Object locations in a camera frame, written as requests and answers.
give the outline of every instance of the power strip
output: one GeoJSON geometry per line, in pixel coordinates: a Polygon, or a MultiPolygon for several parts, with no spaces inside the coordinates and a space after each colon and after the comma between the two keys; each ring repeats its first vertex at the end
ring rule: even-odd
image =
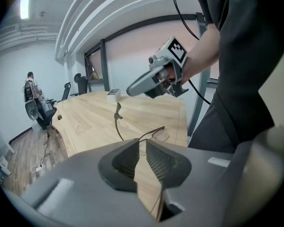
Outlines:
{"type": "Polygon", "coordinates": [[[39,165],[36,169],[36,172],[40,172],[43,169],[44,169],[44,165],[41,165],[41,166],[39,165]]]}

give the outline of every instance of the light wood tabletop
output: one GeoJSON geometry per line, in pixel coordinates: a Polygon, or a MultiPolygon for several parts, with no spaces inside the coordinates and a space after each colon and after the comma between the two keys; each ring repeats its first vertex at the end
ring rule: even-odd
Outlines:
{"type": "MultiPolygon", "coordinates": [[[[72,97],[55,105],[53,127],[61,134],[68,157],[89,149],[121,141],[114,121],[117,103],[106,100],[107,92],[92,92],[72,97]]],[[[187,147],[186,110],[182,99],[161,96],[129,97],[122,94],[123,119],[117,121],[124,140],[165,126],[168,143],[187,147]]],[[[140,143],[140,160],[135,169],[138,197],[154,216],[158,212],[161,184],[149,167],[145,156],[145,141],[140,143]]]]}

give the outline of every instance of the black chair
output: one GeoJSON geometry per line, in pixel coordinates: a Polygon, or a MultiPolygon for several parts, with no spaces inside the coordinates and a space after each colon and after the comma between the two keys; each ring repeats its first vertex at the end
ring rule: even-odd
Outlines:
{"type": "Polygon", "coordinates": [[[62,96],[61,100],[59,100],[59,101],[56,101],[56,100],[53,100],[53,99],[46,100],[46,103],[50,104],[52,106],[52,109],[45,112],[45,115],[48,118],[48,120],[52,121],[52,118],[57,111],[57,109],[54,108],[53,105],[56,102],[58,103],[58,102],[61,102],[63,100],[66,100],[68,98],[69,93],[70,93],[70,89],[71,89],[71,82],[65,83],[64,92],[63,92],[63,96],[62,96]]]}
{"type": "Polygon", "coordinates": [[[82,77],[80,73],[74,76],[74,82],[78,84],[78,93],[73,93],[70,96],[78,96],[87,93],[89,80],[87,77],[82,77]]]}

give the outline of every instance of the person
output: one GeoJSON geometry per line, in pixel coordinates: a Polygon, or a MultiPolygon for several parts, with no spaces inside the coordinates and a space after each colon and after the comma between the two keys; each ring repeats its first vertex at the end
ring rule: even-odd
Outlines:
{"type": "Polygon", "coordinates": [[[32,91],[33,91],[33,96],[34,96],[34,101],[36,102],[36,105],[38,107],[38,112],[42,116],[42,119],[38,117],[36,120],[40,127],[42,128],[43,131],[46,131],[46,128],[51,127],[51,122],[47,119],[46,114],[42,108],[42,104],[40,102],[40,96],[42,95],[42,91],[39,90],[38,88],[38,83],[34,79],[34,74],[30,71],[27,74],[27,80],[32,83],[32,91]]]}
{"type": "MultiPolygon", "coordinates": [[[[264,0],[198,1],[207,30],[188,53],[181,83],[218,60],[220,75],[189,147],[232,153],[274,125],[258,90],[284,53],[284,28],[264,0]]],[[[170,68],[168,75],[174,78],[170,68]]]]}

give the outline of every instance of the ceiling light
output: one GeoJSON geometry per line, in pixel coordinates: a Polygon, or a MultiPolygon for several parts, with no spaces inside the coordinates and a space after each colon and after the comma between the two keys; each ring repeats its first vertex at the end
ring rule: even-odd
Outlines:
{"type": "Polygon", "coordinates": [[[20,17],[21,19],[28,18],[28,2],[29,0],[20,0],[20,17]]]}

